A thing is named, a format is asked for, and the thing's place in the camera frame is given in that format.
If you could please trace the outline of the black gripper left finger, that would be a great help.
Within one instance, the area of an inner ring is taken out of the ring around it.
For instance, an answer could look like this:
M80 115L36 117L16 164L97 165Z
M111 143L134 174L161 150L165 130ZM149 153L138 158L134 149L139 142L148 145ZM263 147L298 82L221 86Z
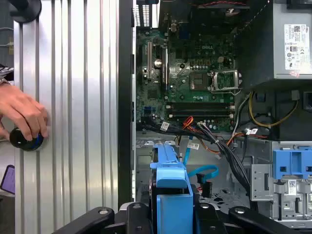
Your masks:
M56 234L150 234L149 208L143 203L130 203L115 213L108 207L96 207L76 218Z

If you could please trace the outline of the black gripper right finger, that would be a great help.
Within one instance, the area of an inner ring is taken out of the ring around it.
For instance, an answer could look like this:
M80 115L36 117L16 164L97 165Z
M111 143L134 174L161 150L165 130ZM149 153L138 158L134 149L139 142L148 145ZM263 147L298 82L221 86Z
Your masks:
M247 207L232 207L228 214L225 214L213 203L199 203L195 206L195 233L297 234L299 232Z

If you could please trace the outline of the person's bare hand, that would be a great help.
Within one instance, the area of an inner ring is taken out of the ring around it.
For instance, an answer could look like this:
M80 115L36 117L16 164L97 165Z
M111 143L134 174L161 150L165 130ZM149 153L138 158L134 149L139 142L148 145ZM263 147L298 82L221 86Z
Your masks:
M10 119L28 141L38 134L48 137L48 114L44 106L9 83L0 85L0 116Z

